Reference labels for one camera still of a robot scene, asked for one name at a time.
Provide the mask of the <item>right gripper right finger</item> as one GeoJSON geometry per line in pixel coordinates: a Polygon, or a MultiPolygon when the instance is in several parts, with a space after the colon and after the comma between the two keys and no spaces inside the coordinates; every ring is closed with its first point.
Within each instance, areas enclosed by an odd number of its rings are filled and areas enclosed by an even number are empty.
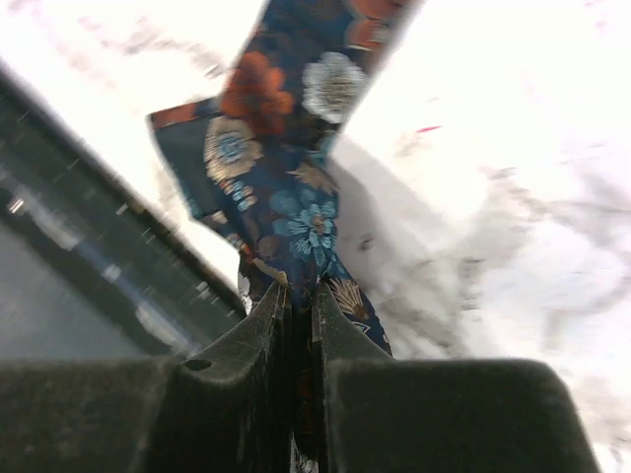
{"type": "Polygon", "coordinates": [[[395,360],[327,285],[312,318],[328,471],[597,471],[569,390],[548,365],[395,360]]]}

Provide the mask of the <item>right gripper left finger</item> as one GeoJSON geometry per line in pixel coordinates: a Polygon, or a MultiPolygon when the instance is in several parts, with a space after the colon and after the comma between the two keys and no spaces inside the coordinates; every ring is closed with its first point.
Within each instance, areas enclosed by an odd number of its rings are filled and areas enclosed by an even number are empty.
{"type": "Polygon", "coordinates": [[[290,320],[287,292],[273,284],[246,319],[173,371],[146,471],[289,470],[290,320]]]}

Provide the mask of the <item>navy floral tie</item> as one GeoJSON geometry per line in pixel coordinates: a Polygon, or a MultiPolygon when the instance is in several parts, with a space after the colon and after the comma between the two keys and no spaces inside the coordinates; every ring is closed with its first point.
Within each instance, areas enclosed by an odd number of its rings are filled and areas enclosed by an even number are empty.
{"type": "Polygon", "coordinates": [[[273,283],[307,317],[320,283],[382,349],[385,331],[337,253],[339,195],[325,161],[404,1],[271,1],[224,90],[150,114],[195,220],[232,245],[257,303],[273,283]]]}

